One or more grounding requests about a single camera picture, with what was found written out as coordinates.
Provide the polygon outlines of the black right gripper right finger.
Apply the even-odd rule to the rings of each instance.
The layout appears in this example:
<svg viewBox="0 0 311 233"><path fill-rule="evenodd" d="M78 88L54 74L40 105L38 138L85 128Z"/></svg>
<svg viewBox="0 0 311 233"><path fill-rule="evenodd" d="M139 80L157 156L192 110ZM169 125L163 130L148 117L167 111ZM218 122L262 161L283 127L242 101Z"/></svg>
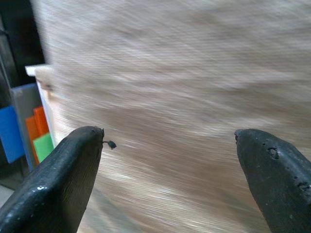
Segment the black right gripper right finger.
<svg viewBox="0 0 311 233"><path fill-rule="evenodd" d="M291 143L256 129L235 131L250 192L273 233L311 231L311 163Z"/></svg>

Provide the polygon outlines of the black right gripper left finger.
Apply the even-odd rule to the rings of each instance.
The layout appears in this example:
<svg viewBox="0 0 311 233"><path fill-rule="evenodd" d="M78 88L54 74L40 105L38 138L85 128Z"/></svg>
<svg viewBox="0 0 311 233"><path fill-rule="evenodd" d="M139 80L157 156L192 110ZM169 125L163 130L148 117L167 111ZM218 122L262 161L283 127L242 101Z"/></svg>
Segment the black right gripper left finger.
<svg viewBox="0 0 311 233"><path fill-rule="evenodd" d="M72 131L0 209L2 233L75 233L85 213L103 150L104 130Z"/></svg>

